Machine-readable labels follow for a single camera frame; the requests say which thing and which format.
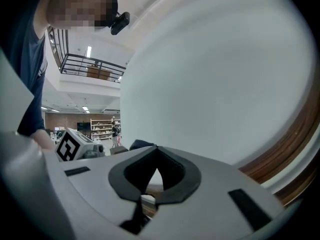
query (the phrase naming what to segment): shirt sleeve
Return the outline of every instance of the shirt sleeve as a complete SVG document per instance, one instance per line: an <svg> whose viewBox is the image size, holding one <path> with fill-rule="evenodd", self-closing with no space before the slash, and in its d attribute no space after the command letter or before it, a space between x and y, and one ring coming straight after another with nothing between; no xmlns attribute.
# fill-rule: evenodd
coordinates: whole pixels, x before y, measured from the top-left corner
<svg viewBox="0 0 320 240"><path fill-rule="evenodd" d="M31 89L34 98L26 110L18 128L18 133L22 135L30 136L39 129L45 129L41 111L42 89L44 87L44 82L45 74L43 73L36 79L35 84Z"/></svg>

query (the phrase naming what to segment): camera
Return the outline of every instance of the camera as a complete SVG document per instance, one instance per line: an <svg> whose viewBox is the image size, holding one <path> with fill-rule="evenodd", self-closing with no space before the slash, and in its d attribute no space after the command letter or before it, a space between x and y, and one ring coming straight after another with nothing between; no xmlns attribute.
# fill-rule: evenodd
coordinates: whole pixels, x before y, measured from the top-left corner
<svg viewBox="0 0 320 240"><path fill-rule="evenodd" d="M111 35L117 35L121 30L123 30L130 23L130 13L124 12L121 15L115 17L114 22L111 25Z"/></svg>

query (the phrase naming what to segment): black metal railing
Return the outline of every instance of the black metal railing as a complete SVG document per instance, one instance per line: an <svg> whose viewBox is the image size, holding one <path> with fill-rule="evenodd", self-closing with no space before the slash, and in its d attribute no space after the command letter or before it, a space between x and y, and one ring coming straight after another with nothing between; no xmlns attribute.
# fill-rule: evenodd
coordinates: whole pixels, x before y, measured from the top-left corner
<svg viewBox="0 0 320 240"><path fill-rule="evenodd" d="M126 68L108 61L69 52L68 30L48 28L49 41L61 74L121 83Z"/></svg>

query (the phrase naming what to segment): brown wall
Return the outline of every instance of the brown wall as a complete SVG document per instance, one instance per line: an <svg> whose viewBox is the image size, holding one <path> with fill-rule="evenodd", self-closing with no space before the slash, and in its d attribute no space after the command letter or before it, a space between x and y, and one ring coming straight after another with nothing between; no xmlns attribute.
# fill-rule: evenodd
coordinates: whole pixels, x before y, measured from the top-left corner
<svg viewBox="0 0 320 240"><path fill-rule="evenodd" d="M77 129L77 123L90 123L92 120L110 120L112 116L115 119L120 119L119 114L60 114L60 113L45 113L45 128L51 131L55 127L64 127Z"/></svg>

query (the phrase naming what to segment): ceiling light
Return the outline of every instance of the ceiling light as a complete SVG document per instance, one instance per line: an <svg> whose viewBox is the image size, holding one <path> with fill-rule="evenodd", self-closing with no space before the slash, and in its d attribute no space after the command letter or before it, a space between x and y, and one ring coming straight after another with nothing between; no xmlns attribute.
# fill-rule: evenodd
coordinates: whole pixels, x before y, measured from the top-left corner
<svg viewBox="0 0 320 240"><path fill-rule="evenodd" d="M86 49L86 56L88 57L88 58L90 58L90 55L91 55L91 46L88 46L88 48Z"/></svg>

